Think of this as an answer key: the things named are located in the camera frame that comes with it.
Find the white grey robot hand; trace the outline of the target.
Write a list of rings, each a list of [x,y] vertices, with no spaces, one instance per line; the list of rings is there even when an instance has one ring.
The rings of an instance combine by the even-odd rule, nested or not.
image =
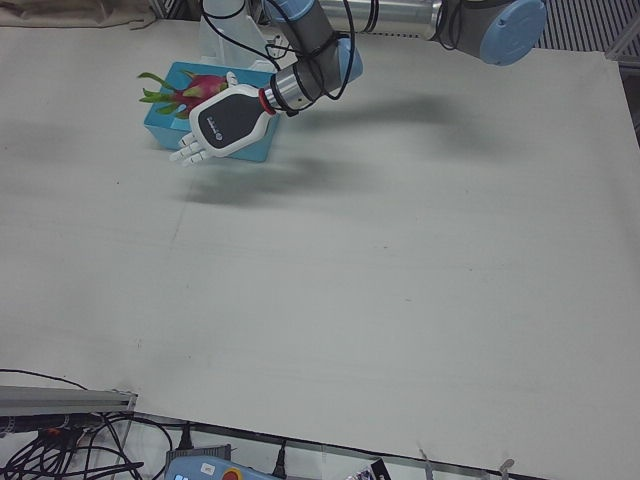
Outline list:
[[[168,95],[167,132],[162,144],[180,151],[178,159],[198,163],[211,157],[264,162],[278,118],[263,107],[259,94],[271,75],[245,69],[225,70],[207,65],[199,73],[187,64],[173,69],[178,82]]]

